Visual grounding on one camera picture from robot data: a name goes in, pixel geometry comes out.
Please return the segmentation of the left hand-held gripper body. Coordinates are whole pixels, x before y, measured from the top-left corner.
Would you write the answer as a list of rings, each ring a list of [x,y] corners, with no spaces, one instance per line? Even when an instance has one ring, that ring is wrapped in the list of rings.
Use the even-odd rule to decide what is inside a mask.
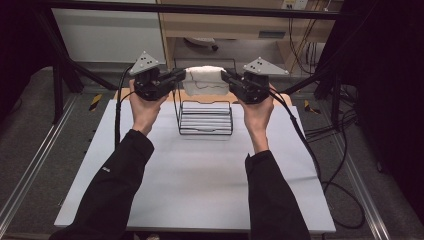
[[[174,89],[174,77],[162,73],[159,62],[144,51],[130,69],[135,93],[144,100],[156,101]]]

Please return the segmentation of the white towel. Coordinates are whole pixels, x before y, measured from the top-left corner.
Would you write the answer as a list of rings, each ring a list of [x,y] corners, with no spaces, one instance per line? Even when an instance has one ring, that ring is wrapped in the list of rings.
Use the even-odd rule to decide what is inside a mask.
[[[226,95],[229,85],[222,79],[222,67],[197,66],[185,69],[186,77],[182,81],[183,88],[189,96]]]

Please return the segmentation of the black wire rack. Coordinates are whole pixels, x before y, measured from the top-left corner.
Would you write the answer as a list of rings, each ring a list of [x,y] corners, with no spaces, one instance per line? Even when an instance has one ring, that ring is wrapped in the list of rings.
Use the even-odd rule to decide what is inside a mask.
[[[175,58],[174,69],[197,66],[217,66],[237,72],[231,58]],[[231,104],[228,101],[199,102],[176,99],[175,93],[184,90],[182,82],[172,92],[177,128],[180,135],[230,136],[233,133]]]

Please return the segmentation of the person's left hand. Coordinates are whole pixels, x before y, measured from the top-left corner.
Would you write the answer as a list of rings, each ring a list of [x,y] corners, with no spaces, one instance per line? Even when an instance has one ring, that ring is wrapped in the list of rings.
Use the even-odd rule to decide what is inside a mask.
[[[168,96],[165,95],[156,101],[147,101],[134,93],[134,80],[129,81],[129,86],[132,92],[129,96],[133,116],[132,129],[147,136],[152,130],[153,124],[158,117],[161,105],[167,100]]]

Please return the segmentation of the person's right hand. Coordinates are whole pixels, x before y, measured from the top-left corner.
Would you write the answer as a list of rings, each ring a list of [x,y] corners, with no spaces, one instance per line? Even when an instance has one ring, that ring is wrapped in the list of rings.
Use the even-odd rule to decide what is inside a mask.
[[[273,98],[268,96],[257,104],[247,104],[239,100],[244,111],[244,123],[250,135],[265,135],[274,109]]]

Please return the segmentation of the wooden table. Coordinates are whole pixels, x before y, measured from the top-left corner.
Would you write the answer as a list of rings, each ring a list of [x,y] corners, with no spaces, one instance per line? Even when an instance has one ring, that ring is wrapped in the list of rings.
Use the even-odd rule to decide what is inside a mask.
[[[121,100],[124,99],[124,97],[129,93],[130,93],[130,88],[123,88],[121,90]],[[288,106],[292,106],[292,101],[291,101],[291,99],[288,95],[281,94],[281,96]],[[177,90],[176,93],[175,93],[175,97],[176,97],[176,99],[192,100],[192,101],[199,101],[199,102],[205,102],[205,103],[214,102],[214,101],[228,101],[230,103],[233,103],[233,102],[237,101],[236,96],[234,94],[230,93],[230,92],[227,95],[194,95],[194,96],[189,96],[185,93],[185,90],[179,90],[179,92]],[[114,99],[118,99],[118,91],[116,92]],[[172,96],[172,93],[170,93],[167,101],[172,101],[172,100],[173,100],[173,96]],[[275,99],[274,99],[274,103],[277,104],[277,105],[281,105]]]

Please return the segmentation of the office chair base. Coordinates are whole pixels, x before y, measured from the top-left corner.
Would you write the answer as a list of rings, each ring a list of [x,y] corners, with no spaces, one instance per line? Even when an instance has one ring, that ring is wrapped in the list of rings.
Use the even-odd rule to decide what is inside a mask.
[[[213,51],[217,51],[219,47],[216,45],[214,38],[192,38],[186,37],[186,41],[199,46],[210,47]]]

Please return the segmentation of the light wooden desk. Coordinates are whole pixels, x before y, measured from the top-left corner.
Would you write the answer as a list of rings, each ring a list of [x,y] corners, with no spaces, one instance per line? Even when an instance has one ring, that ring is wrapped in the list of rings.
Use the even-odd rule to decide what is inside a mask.
[[[283,9],[283,0],[157,0],[159,4]],[[301,11],[338,12],[344,0],[308,0]],[[294,73],[306,61],[309,43],[324,43],[333,28],[332,20],[274,17],[161,13],[165,55],[172,56],[171,41],[177,37],[221,39],[271,39],[277,43],[286,69]]]

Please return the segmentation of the white cabinet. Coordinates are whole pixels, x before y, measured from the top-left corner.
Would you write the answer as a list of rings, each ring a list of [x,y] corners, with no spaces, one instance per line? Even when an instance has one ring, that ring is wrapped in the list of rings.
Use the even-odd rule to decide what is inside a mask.
[[[146,51],[165,62],[155,13],[53,9],[70,57],[78,62],[134,62]]]

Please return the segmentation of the white foam board mat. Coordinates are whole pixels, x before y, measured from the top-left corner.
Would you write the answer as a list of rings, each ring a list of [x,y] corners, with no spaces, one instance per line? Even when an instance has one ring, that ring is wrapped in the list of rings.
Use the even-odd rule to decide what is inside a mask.
[[[127,227],[147,231],[246,232],[250,228],[244,160],[252,151],[235,104],[229,136],[182,135],[174,106],[162,105],[149,134],[155,150],[135,195]],[[293,191],[309,231],[335,229],[310,154],[298,133],[295,107],[276,106],[267,136],[270,149]]]

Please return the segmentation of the black curtain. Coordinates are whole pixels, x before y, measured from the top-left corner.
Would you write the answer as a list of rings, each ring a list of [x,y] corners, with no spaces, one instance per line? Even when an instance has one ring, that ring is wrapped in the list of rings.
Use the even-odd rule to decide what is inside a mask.
[[[52,50],[36,23],[32,0],[0,0],[0,124],[31,76],[51,66]]]
[[[344,0],[321,60],[359,92],[365,134],[424,224],[424,0]]]

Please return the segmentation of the black metal frame bar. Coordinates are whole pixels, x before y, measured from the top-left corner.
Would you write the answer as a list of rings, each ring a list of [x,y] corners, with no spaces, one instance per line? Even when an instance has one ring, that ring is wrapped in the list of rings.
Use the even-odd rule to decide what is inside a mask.
[[[321,12],[301,10],[254,9],[228,6],[202,6],[178,4],[149,4],[80,0],[39,0],[42,6],[57,9],[174,13],[174,14],[203,14],[228,16],[253,16],[293,19],[345,20],[356,18],[352,12]]]

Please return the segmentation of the black metal frame leg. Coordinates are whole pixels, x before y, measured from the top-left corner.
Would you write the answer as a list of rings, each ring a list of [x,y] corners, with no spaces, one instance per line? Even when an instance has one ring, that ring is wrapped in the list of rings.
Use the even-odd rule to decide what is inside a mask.
[[[318,87],[314,92],[314,97],[317,100],[326,98],[329,93],[332,94],[330,122],[333,127],[338,130],[339,124],[339,107],[340,107],[340,92],[341,79],[335,64],[327,63],[318,68],[318,70],[305,80],[296,83],[295,85],[283,90],[283,93],[291,95],[298,90],[318,81]]]
[[[118,89],[116,85],[95,75],[71,59],[50,8],[35,6],[32,8],[32,12],[37,25],[47,38],[53,59],[54,124],[58,123],[64,115],[63,84],[67,85],[71,93],[81,93],[84,89],[79,75],[88,77],[108,90]]]

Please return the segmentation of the white wall outlet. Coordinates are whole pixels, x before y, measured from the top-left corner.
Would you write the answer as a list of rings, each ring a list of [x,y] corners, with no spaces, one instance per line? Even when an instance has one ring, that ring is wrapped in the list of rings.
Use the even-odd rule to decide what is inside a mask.
[[[304,10],[308,0],[283,0],[282,8],[289,10]]]

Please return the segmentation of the aluminium floor rail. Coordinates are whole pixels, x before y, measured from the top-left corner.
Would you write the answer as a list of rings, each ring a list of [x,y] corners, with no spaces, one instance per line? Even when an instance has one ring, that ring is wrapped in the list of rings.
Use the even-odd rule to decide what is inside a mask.
[[[64,106],[63,115],[59,118],[58,122],[53,124],[49,129],[46,137],[38,148],[36,154],[33,156],[31,162],[20,178],[18,184],[14,188],[12,194],[8,198],[5,206],[0,210],[0,235],[6,232],[8,226],[13,220],[35,177],[37,176],[45,159],[48,157],[52,147],[54,146],[56,139],[60,135],[64,125],[71,115],[75,107],[75,103],[78,99],[79,96],[75,94],[68,98]]]
[[[365,212],[365,218],[368,226],[374,236],[375,240],[390,240],[390,234],[386,228],[386,225],[375,205],[375,202],[365,185],[365,182],[354,164],[354,159],[350,155],[346,143],[340,135],[334,136],[334,142],[336,143],[339,153],[345,156],[345,168],[347,175],[351,182],[352,188],[355,195],[358,197],[359,202],[362,204]]]

